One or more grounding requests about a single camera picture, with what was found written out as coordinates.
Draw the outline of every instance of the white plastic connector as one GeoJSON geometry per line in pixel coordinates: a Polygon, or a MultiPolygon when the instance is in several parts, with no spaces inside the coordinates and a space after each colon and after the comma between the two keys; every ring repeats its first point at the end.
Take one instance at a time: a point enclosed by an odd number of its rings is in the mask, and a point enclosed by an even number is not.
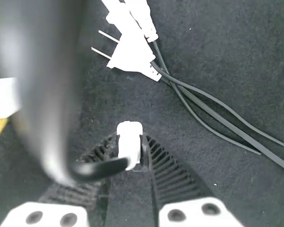
{"type": "Polygon", "coordinates": [[[8,118],[19,109],[16,78],[0,79],[0,119],[8,118]]]}
{"type": "Polygon", "coordinates": [[[89,227],[83,207],[26,202],[12,209],[0,227],[89,227]]]}
{"type": "Polygon", "coordinates": [[[151,19],[151,9],[147,0],[124,0],[131,15],[138,22],[149,43],[158,39],[158,34],[151,19]]]}
{"type": "Polygon", "coordinates": [[[118,68],[129,72],[140,72],[152,80],[160,80],[162,75],[151,65],[151,61],[155,59],[155,55],[152,53],[144,36],[126,33],[118,41],[102,31],[99,31],[99,33],[118,43],[111,57],[93,47],[91,48],[93,51],[109,59],[107,67],[111,69],[118,68]]]}
{"type": "Polygon", "coordinates": [[[119,0],[102,0],[102,2],[109,11],[106,20],[115,25],[122,36],[118,41],[110,35],[100,32],[118,43],[112,57],[93,47],[91,49],[108,58],[110,61],[107,67],[111,69],[116,67],[123,71],[140,72],[155,81],[159,81],[161,75],[151,66],[151,62],[156,57],[144,38],[144,32],[132,17],[128,6],[119,0]]]}
{"type": "Polygon", "coordinates": [[[117,126],[117,135],[120,136],[118,142],[118,157],[126,157],[129,165],[126,170],[133,169],[136,164],[140,163],[141,158],[141,139],[143,127],[140,122],[122,122],[117,126]]]}

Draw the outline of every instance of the black cable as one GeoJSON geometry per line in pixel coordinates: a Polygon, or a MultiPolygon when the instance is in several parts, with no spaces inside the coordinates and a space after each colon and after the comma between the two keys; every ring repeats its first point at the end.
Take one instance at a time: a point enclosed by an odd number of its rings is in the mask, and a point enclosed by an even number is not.
{"type": "MultiPolygon", "coordinates": [[[[162,54],[161,54],[161,52],[160,52],[160,49],[159,49],[159,47],[158,47],[157,42],[154,41],[154,42],[153,42],[153,45],[154,45],[154,48],[155,48],[155,50],[156,50],[156,52],[157,52],[157,55],[158,55],[157,57],[158,57],[160,63],[162,64],[163,69],[166,71],[166,65],[165,65],[164,60],[163,60],[163,58],[162,58],[162,54]]],[[[230,113],[232,113],[239,121],[241,121],[243,124],[245,124],[247,127],[249,127],[250,129],[252,129],[253,131],[259,133],[260,135],[262,135],[262,136],[268,138],[269,140],[271,140],[271,141],[273,141],[273,142],[275,142],[275,143],[277,143],[277,144],[279,144],[279,145],[281,145],[281,146],[284,147],[284,143],[283,143],[283,142],[281,142],[281,141],[279,141],[278,139],[276,139],[276,138],[274,138],[274,137],[272,137],[272,136],[270,136],[270,135],[267,135],[267,134],[264,133],[263,131],[257,129],[255,126],[253,126],[252,124],[250,124],[249,122],[247,122],[245,119],[243,119],[237,112],[235,112],[235,111],[234,111],[232,108],[230,108],[227,104],[225,104],[225,103],[222,102],[221,100],[217,99],[216,97],[214,97],[214,96],[208,94],[207,92],[205,92],[205,91],[203,91],[203,90],[201,90],[201,89],[199,89],[199,88],[197,88],[197,87],[194,87],[194,86],[192,86],[192,85],[189,85],[189,84],[187,84],[187,83],[185,83],[185,82],[182,82],[182,81],[180,81],[180,80],[178,80],[178,79],[172,77],[168,71],[164,72],[164,71],[163,71],[162,69],[160,69],[160,68],[158,68],[157,71],[158,71],[160,74],[162,74],[162,75],[165,73],[164,76],[165,76],[168,80],[173,81],[173,82],[176,83],[176,84],[179,84],[179,85],[181,85],[181,86],[183,86],[183,87],[186,87],[186,88],[188,88],[188,89],[191,89],[191,90],[193,90],[193,91],[195,91],[195,92],[197,92],[197,93],[199,93],[199,94],[201,94],[201,95],[203,95],[203,96],[205,96],[205,97],[211,99],[212,101],[216,102],[217,104],[221,105],[223,108],[225,108],[226,110],[228,110],[230,113]]]]}
{"type": "MultiPolygon", "coordinates": [[[[157,48],[158,50],[156,50],[156,52],[157,52],[157,57],[158,57],[158,59],[159,59],[159,61],[160,61],[160,64],[161,64],[161,66],[163,67],[163,69],[167,72],[167,73],[169,73],[169,71],[168,71],[168,69],[167,69],[167,67],[166,67],[166,65],[165,65],[165,62],[164,62],[164,60],[163,60],[163,57],[162,57],[162,55],[161,55],[161,52],[160,52],[160,50],[159,50],[159,48],[157,48]]],[[[220,138],[222,138],[222,139],[224,139],[224,140],[226,140],[226,141],[228,141],[228,142],[230,142],[230,143],[232,143],[232,144],[234,144],[234,145],[237,145],[238,147],[241,147],[241,148],[243,148],[243,149],[245,149],[245,150],[248,150],[248,151],[250,151],[250,152],[252,152],[252,153],[255,153],[255,154],[257,154],[257,155],[261,155],[261,153],[260,152],[258,152],[258,151],[256,151],[256,150],[254,150],[254,149],[252,149],[252,148],[250,148],[250,147],[248,147],[248,146],[245,146],[244,144],[241,144],[241,143],[239,143],[239,142],[237,142],[237,141],[235,141],[235,140],[233,140],[233,139],[231,139],[231,138],[229,138],[229,137],[227,137],[227,136],[224,136],[224,135],[222,135],[221,133],[219,133],[219,132],[217,132],[215,129],[213,129],[213,128],[211,128],[208,124],[206,124],[204,121],[202,121],[201,120],[201,118],[193,111],[193,109],[190,107],[190,105],[187,103],[187,101],[184,99],[184,97],[182,96],[182,94],[180,93],[180,91],[179,91],[179,87],[180,86],[178,86],[178,85],[176,85],[174,82],[171,82],[171,81],[168,81],[166,78],[161,78],[161,80],[164,82],[164,83],[166,83],[166,84],[168,84],[169,86],[172,86],[173,87],[173,89],[175,90],[175,92],[176,92],[176,94],[178,95],[178,97],[180,98],[180,100],[182,101],[182,103],[184,104],[184,106],[187,108],[187,110],[191,113],[191,115],[201,124],[201,125],[203,125],[207,130],[209,130],[210,132],[212,132],[213,134],[215,134],[216,136],[218,136],[218,137],[220,137],[220,138]]]]}
{"type": "Polygon", "coordinates": [[[191,92],[189,92],[188,90],[186,90],[184,87],[191,89],[191,87],[193,88],[192,90],[200,90],[196,87],[193,87],[191,85],[188,85],[180,80],[177,80],[175,78],[173,78],[172,76],[169,75],[167,67],[165,65],[165,62],[162,58],[162,55],[160,53],[160,50],[157,46],[156,43],[154,43],[157,54],[158,54],[158,59],[160,60],[164,70],[162,70],[154,61],[151,62],[151,65],[161,74],[163,75],[165,78],[167,78],[169,80],[170,85],[174,88],[175,92],[177,93],[177,95],[179,96],[179,98],[181,99],[181,101],[183,102],[183,104],[187,107],[187,109],[190,111],[191,114],[193,114],[192,109],[190,108],[190,106],[188,105],[188,103],[186,102],[186,100],[183,98],[183,96],[181,95],[179,89],[183,92],[183,94],[185,96],[187,96],[191,101],[193,101],[196,105],[198,105],[200,108],[202,108],[204,111],[206,111],[208,114],[210,114],[210,116],[212,116],[213,118],[215,118],[217,121],[219,121],[220,123],[222,123],[224,126],[226,126],[227,128],[229,128],[230,130],[232,130],[234,133],[236,133],[237,135],[239,135],[241,138],[243,138],[245,141],[247,141],[249,144],[251,144],[252,146],[254,146],[255,148],[257,148],[259,151],[261,151],[262,153],[264,153],[267,157],[269,157],[271,160],[273,160],[274,162],[276,162],[278,165],[280,165],[281,167],[284,168],[284,160],[282,160],[280,157],[278,157],[277,155],[275,155],[273,152],[271,152],[270,150],[268,150],[266,147],[264,147],[262,144],[260,144],[258,141],[256,141],[255,139],[253,139],[251,136],[249,136],[248,134],[246,134],[244,131],[242,131],[241,129],[239,129],[238,127],[236,127],[235,125],[233,125],[232,123],[230,123],[228,120],[224,119],[222,116],[220,116],[218,113],[216,113],[216,111],[214,111],[213,109],[211,109],[208,105],[206,105],[204,102],[202,102],[199,98],[197,98],[195,95],[193,95],[191,92]]]}

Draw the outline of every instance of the white power plug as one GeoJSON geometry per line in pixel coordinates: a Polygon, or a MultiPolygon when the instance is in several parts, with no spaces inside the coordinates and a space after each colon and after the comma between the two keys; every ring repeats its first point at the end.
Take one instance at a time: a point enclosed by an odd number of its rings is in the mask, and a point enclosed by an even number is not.
{"type": "Polygon", "coordinates": [[[125,0],[131,15],[138,22],[149,43],[158,39],[158,34],[151,19],[151,9],[146,0],[125,0]]]}
{"type": "Polygon", "coordinates": [[[111,57],[93,47],[91,49],[108,58],[110,61],[107,67],[111,69],[118,68],[123,71],[140,72],[152,80],[159,81],[161,74],[151,66],[151,62],[156,57],[127,5],[119,2],[119,0],[102,0],[102,2],[109,11],[106,17],[107,21],[115,25],[122,35],[119,41],[99,31],[102,35],[118,43],[111,57]]]}
{"type": "Polygon", "coordinates": [[[155,59],[144,37],[124,34],[120,41],[110,35],[99,31],[102,35],[117,42],[117,46],[113,55],[110,57],[95,48],[93,51],[101,54],[109,59],[107,67],[118,68],[128,72],[140,72],[152,80],[159,81],[162,77],[151,65],[151,61],[155,59]]]}

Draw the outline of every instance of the white object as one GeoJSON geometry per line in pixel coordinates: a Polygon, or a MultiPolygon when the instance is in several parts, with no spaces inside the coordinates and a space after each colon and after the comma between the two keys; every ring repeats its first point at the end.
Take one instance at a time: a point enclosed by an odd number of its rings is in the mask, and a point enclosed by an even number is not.
{"type": "MultiPolygon", "coordinates": [[[[110,61],[107,67],[111,69],[119,68],[123,71],[140,72],[152,80],[159,81],[161,75],[151,66],[151,62],[156,56],[152,53],[144,38],[144,32],[133,18],[127,4],[121,3],[119,0],[102,0],[102,2],[109,11],[106,20],[108,23],[115,25],[122,35],[120,41],[118,41],[100,31],[102,35],[118,43],[111,57],[93,47],[91,49],[108,58],[110,61]]],[[[137,6],[133,3],[130,5],[133,12],[136,12],[135,7],[137,6]]]]}
{"type": "Polygon", "coordinates": [[[0,79],[0,119],[8,118],[20,109],[16,93],[16,78],[0,79]]]}
{"type": "Polygon", "coordinates": [[[93,47],[91,48],[93,51],[109,59],[107,67],[111,69],[118,68],[129,72],[140,72],[155,81],[161,79],[162,75],[151,65],[151,61],[156,57],[152,53],[144,36],[126,33],[121,35],[120,41],[118,41],[102,31],[99,31],[99,33],[118,43],[111,57],[93,47]]]}
{"type": "Polygon", "coordinates": [[[159,211],[160,227],[242,227],[224,203],[215,197],[166,204],[159,211]]]}
{"type": "Polygon", "coordinates": [[[89,227],[86,210],[79,206],[27,202],[12,209],[0,227],[63,226],[89,227]]]}
{"type": "Polygon", "coordinates": [[[117,126],[117,135],[120,135],[118,157],[127,157],[129,165],[126,170],[133,169],[140,163],[141,158],[141,139],[143,127],[140,122],[122,122],[117,126]]]}
{"type": "Polygon", "coordinates": [[[149,43],[158,39],[158,34],[151,19],[151,9],[147,0],[124,0],[131,15],[138,22],[149,43]]]}

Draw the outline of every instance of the white connector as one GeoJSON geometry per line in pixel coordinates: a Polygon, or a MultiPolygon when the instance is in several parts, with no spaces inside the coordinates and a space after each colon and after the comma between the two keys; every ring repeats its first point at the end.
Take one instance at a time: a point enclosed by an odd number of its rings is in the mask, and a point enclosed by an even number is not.
{"type": "Polygon", "coordinates": [[[143,127],[140,122],[122,122],[117,126],[117,135],[120,136],[118,141],[118,157],[128,158],[128,167],[126,170],[133,169],[136,164],[140,163],[141,158],[141,139],[143,127]]]}
{"type": "Polygon", "coordinates": [[[159,81],[161,74],[151,66],[151,62],[156,57],[145,40],[143,31],[132,17],[128,6],[119,0],[102,0],[102,2],[109,11],[106,20],[115,25],[122,35],[119,41],[99,31],[102,35],[118,43],[111,57],[93,47],[91,49],[108,58],[107,67],[111,69],[140,72],[152,80],[159,81]]]}
{"type": "Polygon", "coordinates": [[[140,72],[152,80],[160,80],[162,75],[151,65],[151,61],[155,59],[155,55],[152,53],[144,37],[124,34],[121,36],[120,41],[118,41],[102,31],[99,31],[99,33],[118,43],[111,57],[93,47],[91,48],[93,51],[109,59],[107,67],[111,69],[118,68],[128,72],[140,72]]]}
{"type": "Polygon", "coordinates": [[[147,0],[124,0],[131,15],[138,22],[149,43],[158,39],[158,34],[151,19],[151,9],[147,0]]]}

